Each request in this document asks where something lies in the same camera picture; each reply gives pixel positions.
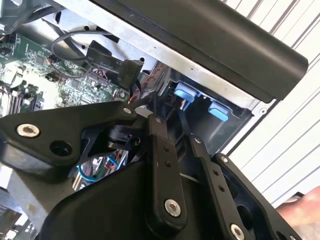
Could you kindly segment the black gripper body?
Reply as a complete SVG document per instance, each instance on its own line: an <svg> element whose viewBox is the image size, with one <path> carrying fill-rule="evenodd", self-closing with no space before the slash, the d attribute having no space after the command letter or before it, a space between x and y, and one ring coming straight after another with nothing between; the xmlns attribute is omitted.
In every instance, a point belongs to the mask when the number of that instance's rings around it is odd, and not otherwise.
<svg viewBox="0 0 320 240"><path fill-rule="evenodd" d="M203 186L181 177L179 216L156 199L145 161L63 199L47 216L49 240L217 240L206 223Z"/></svg>

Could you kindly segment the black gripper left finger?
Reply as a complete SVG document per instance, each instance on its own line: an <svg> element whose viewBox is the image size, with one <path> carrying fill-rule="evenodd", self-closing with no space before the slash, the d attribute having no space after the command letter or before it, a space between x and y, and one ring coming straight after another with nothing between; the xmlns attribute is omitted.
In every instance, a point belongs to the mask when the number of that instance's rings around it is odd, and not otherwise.
<svg viewBox="0 0 320 240"><path fill-rule="evenodd" d="M146 162L155 198L168 196L165 209L178 217L183 189L176 148L169 140L166 121L156 114L141 117L131 105L120 101L3 117L0 160L39 180L60 183L73 167L120 148L121 134L130 135L126 147L135 155L141 154L141 159L107 177L136 162Z"/></svg>

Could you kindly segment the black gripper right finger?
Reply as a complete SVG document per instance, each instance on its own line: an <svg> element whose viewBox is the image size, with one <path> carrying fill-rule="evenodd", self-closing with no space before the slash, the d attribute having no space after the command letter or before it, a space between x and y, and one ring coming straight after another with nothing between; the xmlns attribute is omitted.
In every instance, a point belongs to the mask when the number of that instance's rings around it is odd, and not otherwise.
<svg viewBox="0 0 320 240"><path fill-rule="evenodd" d="M236 165L224 154L210 156L204 142L191 133L185 113L177 112L182 139L190 155L187 164L203 186L204 211L217 240L298 240L297 232L280 216Z"/></svg>

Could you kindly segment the person's hand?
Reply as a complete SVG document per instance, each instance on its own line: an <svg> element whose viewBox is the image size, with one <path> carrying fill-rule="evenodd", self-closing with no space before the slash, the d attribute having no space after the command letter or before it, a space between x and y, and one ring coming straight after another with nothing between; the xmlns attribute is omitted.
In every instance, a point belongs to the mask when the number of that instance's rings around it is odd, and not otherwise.
<svg viewBox="0 0 320 240"><path fill-rule="evenodd" d="M320 188L316 187L292 202L284 202L276 211L303 240L320 238Z"/></svg>

